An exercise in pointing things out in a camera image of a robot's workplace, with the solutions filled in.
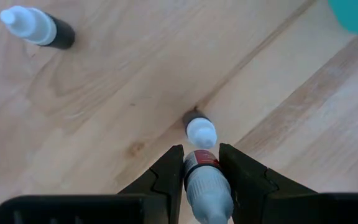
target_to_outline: red label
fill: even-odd
[[[219,167],[219,162],[212,152],[207,150],[197,150],[194,152],[194,155],[196,156],[198,164],[211,164]]]

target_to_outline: bottle label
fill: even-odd
[[[212,152],[207,150],[196,150],[186,156],[185,159],[185,177],[188,176],[195,167],[213,166],[221,170],[218,159]]]

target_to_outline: white bottle cap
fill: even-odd
[[[200,223],[227,224],[233,213],[230,185],[215,167],[202,166],[188,178],[187,201]]]
[[[56,37],[56,24],[39,9],[13,6],[2,10],[0,18],[13,35],[33,44],[48,45]]]
[[[211,149],[218,139],[214,124],[206,118],[190,121],[186,133],[189,141],[200,149]]]

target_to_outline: plastic bottle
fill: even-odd
[[[196,150],[186,156],[185,190],[200,223],[227,224],[233,213],[230,185],[212,152]]]
[[[199,149],[211,149],[217,141],[214,124],[200,111],[194,109],[182,118],[186,134],[193,145]]]
[[[70,25],[36,8],[13,6],[0,18],[10,33],[33,44],[68,49],[75,41]]]

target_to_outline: wood grain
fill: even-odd
[[[198,106],[219,141],[318,191],[358,191],[358,37],[323,0],[0,0],[77,31],[59,51],[0,23],[0,203],[113,194]],[[180,223],[193,223],[182,195]]]

